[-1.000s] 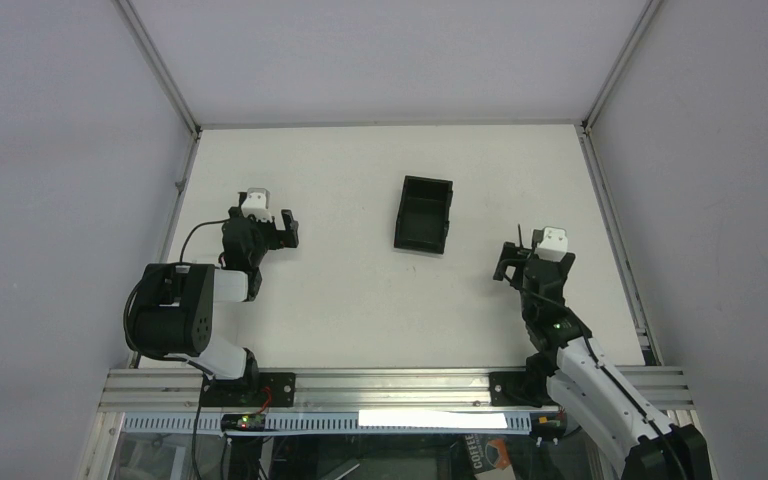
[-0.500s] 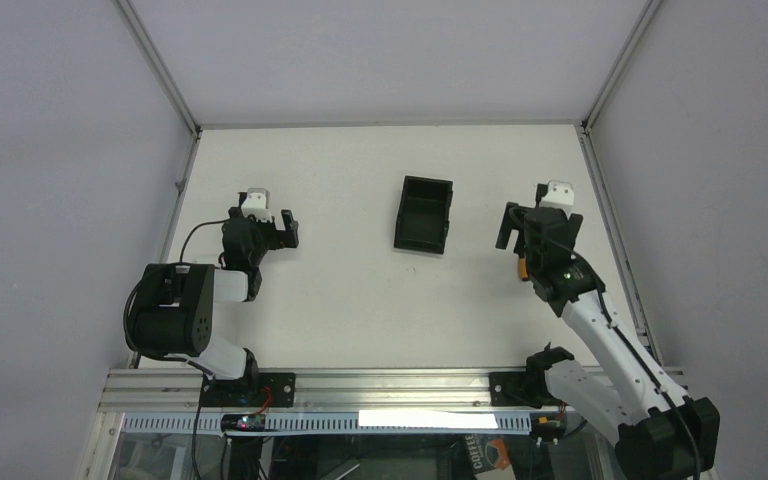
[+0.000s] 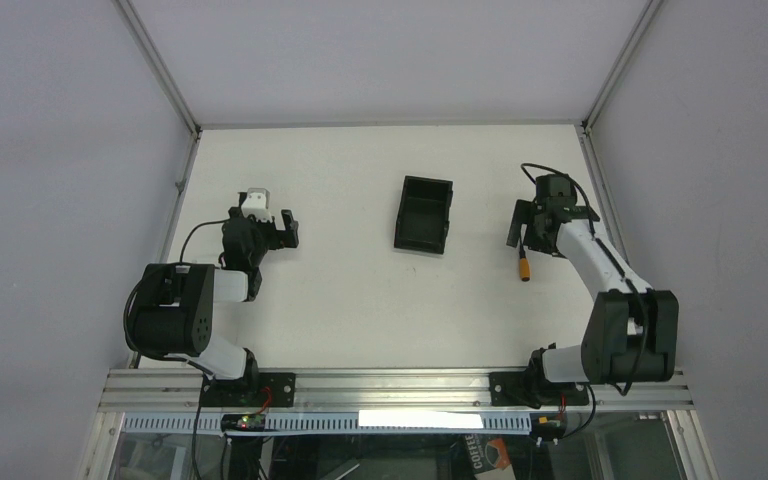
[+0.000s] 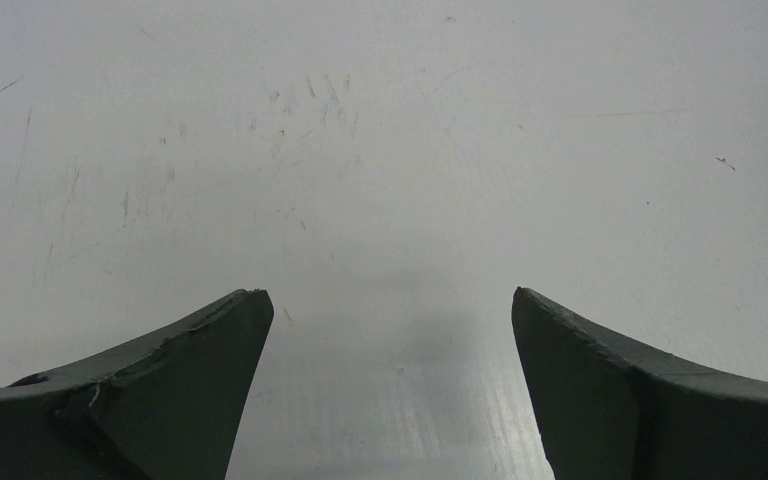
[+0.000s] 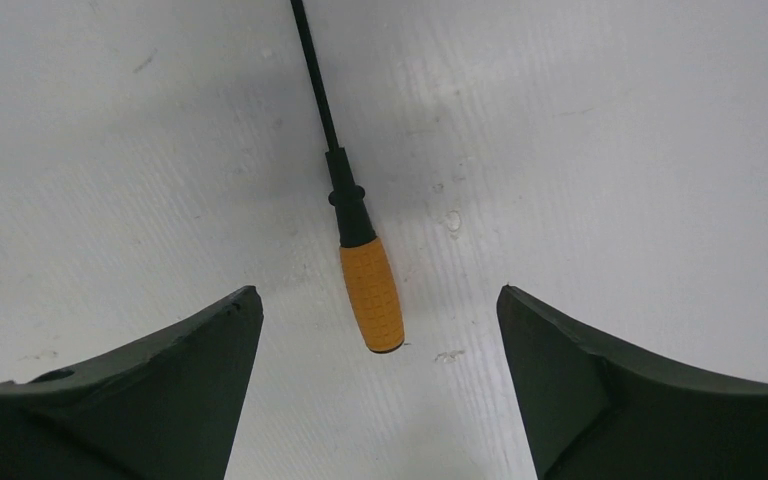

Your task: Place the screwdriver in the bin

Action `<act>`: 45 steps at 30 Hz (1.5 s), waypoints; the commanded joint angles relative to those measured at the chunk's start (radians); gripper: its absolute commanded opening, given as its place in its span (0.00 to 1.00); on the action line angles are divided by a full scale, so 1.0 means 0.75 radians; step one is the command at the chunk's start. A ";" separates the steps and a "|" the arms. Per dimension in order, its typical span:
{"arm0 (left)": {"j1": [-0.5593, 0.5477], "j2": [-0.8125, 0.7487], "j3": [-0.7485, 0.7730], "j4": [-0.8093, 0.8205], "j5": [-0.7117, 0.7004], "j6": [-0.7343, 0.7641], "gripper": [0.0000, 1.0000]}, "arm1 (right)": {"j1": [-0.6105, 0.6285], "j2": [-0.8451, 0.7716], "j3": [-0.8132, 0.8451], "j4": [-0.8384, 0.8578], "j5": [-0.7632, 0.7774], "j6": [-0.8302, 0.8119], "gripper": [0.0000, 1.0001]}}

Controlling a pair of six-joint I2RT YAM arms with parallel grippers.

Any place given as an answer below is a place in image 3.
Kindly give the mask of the orange handled screwdriver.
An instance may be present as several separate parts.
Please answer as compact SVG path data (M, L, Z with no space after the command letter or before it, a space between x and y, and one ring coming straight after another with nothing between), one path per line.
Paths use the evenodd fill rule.
M531 268L527 257L527 247L525 245L525 236L521 235L518 245L518 274L519 278L523 282L528 282L531 279Z

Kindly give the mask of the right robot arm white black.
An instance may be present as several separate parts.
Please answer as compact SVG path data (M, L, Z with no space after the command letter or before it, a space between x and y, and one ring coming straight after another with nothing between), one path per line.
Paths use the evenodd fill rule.
M534 163L521 169L535 187L520 200L509 245L525 259L537 252L567 260L593 305L579 345L535 350L509 397L540 408L560 405L584 385L607 385L626 396L640 383L670 380L675 372L679 302L637 274L611 243L579 182Z

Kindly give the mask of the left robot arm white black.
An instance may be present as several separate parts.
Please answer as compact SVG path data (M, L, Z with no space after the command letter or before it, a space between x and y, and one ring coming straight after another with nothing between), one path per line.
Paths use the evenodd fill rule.
M298 222L281 212L277 227L267 210L232 207L217 221L222 251L216 263L178 259L150 263L126 300L124 336L135 353L155 361L187 363L208 379L252 395L261 390L254 353L213 331L219 303L252 302L262 285L260 265L270 251L299 245Z

